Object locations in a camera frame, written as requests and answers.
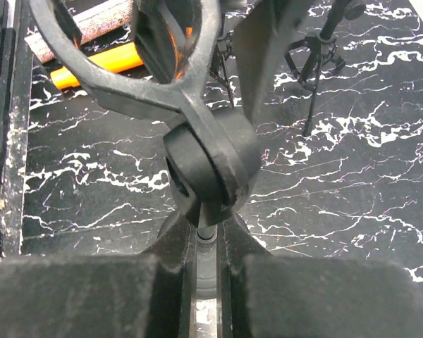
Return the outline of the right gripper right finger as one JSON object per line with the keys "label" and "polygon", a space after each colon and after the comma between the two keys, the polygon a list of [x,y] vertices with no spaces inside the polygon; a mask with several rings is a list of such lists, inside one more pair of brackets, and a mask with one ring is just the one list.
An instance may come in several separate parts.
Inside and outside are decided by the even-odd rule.
{"label": "right gripper right finger", "polygon": [[422,296],[396,264],[275,256],[222,225],[224,337],[423,337]]}

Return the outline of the tall black tripod stand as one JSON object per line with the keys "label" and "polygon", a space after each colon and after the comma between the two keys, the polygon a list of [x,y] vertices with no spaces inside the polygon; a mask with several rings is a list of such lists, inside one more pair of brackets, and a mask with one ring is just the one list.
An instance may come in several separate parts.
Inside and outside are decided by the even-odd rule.
{"label": "tall black tripod stand", "polygon": [[[366,3],[364,1],[334,1],[321,31],[310,32],[303,39],[293,42],[284,55],[288,67],[298,84],[312,93],[307,120],[302,132],[304,137],[310,136],[313,129],[312,119],[322,67],[327,63],[332,63],[336,66],[336,70],[339,71],[346,65],[346,61],[341,56],[336,44],[335,29],[342,20],[356,20],[364,14],[365,10]],[[309,56],[302,69],[298,70],[290,52],[301,47],[309,49]]]}

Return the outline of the small black tripod stand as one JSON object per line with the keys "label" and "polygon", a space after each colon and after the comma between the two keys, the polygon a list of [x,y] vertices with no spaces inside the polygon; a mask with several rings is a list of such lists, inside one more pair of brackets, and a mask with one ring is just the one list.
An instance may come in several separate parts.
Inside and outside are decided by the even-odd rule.
{"label": "small black tripod stand", "polygon": [[233,91],[230,86],[226,61],[233,55],[233,33],[225,31],[226,14],[221,14],[221,28],[217,38],[209,74],[223,87],[226,88],[231,108],[235,107]]}

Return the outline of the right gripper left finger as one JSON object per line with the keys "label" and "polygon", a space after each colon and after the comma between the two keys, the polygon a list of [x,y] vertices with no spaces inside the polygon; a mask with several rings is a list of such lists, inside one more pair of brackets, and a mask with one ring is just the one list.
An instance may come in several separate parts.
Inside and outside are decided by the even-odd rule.
{"label": "right gripper left finger", "polygon": [[192,228],[174,213],[135,255],[0,263],[0,337],[188,337]]}

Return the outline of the orange microphone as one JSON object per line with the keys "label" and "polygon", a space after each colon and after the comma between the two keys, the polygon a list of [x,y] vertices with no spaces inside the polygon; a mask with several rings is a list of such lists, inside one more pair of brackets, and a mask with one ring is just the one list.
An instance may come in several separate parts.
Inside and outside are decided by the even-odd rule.
{"label": "orange microphone", "polygon": [[[144,65],[134,43],[127,43],[108,51],[89,57],[89,60],[100,68],[112,73],[121,73]],[[80,82],[66,67],[50,73],[51,80],[58,89],[79,87]]]}

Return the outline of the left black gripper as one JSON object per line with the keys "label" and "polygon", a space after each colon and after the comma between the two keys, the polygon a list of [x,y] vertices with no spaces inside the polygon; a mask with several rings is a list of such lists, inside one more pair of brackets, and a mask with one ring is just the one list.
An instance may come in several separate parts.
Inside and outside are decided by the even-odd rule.
{"label": "left black gripper", "polygon": [[254,123],[268,86],[313,1],[259,1],[233,33],[245,117]]}

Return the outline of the round base stand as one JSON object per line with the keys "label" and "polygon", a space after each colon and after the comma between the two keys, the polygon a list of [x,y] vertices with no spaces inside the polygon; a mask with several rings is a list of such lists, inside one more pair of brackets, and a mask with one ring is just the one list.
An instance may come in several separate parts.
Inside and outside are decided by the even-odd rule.
{"label": "round base stand", "polygon": [[57,59],[103,108],[140,120],[162,120],[176,217],[196,229],[197,270],[217,271],[218,228],[251,194],[260,167],[255,132],[234,108],[211,111],[203,100],[221,30],[217,1],[180,1],[191,11],[192,34],[165,1],[134,1],[133,41],[153,81],[111,73],[79,49],[82,37],[62,1],[31,1],[39,33]]}

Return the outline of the glitter silver microphone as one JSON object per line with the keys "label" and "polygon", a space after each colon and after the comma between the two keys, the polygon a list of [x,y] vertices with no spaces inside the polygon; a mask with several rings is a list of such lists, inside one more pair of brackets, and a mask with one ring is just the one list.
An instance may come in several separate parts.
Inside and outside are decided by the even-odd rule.
{"label": "glitter silver microphone", "polygon": [[63,31],[76,47],[129,23],[132,1],[103,1],[82,13],[71,15],[63,1],[30,1],[33,18],[39,29],[25,38],[27,45],[41,63],[55,58],[45,34],[56,28]]}

